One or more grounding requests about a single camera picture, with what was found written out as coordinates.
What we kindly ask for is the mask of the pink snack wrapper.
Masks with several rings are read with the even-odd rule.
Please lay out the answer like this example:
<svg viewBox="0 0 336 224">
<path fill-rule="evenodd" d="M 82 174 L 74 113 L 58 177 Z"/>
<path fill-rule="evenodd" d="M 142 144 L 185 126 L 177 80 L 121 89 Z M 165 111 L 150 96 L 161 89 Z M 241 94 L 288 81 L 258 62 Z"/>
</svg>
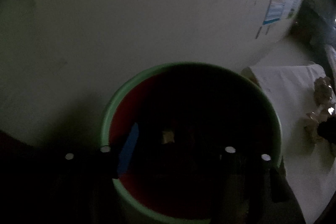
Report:
<svg viewBox="0 0 336 224">
<path fill-rule="evenodd" d="M 163 143 L 174 143 L 174 133 L 173 132 L 164 132 L 163 133 Z"/>
</svg>

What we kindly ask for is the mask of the brown crumpled wrapper pile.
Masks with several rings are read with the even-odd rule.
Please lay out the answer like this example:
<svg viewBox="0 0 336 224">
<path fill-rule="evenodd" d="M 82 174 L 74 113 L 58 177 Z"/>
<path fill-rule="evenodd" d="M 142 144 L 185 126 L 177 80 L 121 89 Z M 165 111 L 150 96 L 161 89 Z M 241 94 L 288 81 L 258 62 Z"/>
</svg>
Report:
<svg viewBox="0 0 336 224">
<path fill-rule="evenodd" d="M 310 141 L 316 144 L 322 141 L 322 137 L 317 132 L 319 124 L 326 122 L 335 112 L 335 100 L 329 77 L 320 77 L 315 80 L 313 99 L 316 108 L 314 111 L 306 113 L 304 129 Z"/>
</svg>

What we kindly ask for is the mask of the green trash bin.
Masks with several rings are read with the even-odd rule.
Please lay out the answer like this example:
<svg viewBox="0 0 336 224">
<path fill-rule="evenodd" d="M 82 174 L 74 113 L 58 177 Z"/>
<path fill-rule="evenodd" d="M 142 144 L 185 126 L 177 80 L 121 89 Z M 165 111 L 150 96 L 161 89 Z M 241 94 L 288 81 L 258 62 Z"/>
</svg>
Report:
<svg viewBox="0 0 336 224">
<path fill-rule="evenodd" d="M 142 223 L 210 223 L 208 151 L 282 158 L 280 119 L 245 77 L 205 63 L 168 63 L 140 72 L 112 96 L 100 143 L 138 135 L 126 174 L 114 184 Z M 163 143 L 164 132 L 174 143 Z"/>
</svg>

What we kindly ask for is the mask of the blue wall poster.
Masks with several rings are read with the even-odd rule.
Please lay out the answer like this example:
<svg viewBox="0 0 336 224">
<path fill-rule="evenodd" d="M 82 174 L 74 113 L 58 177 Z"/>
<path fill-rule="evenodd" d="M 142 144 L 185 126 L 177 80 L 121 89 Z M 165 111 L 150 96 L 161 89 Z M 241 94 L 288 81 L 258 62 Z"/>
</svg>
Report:
<svg viewBox="0 0 336 224">
<path fill-rule="evenodd" d="M 270 0 L 268 9 L 266 10 L 265 18 L 261 27 L 258 29 L 255 39 L 257 39 L 264 26 L 267 26 L 265 35 L 270 31 L 272 24 L 282 20 L 291 19 L 298 10 L 301 0 Z"/>
</svg>

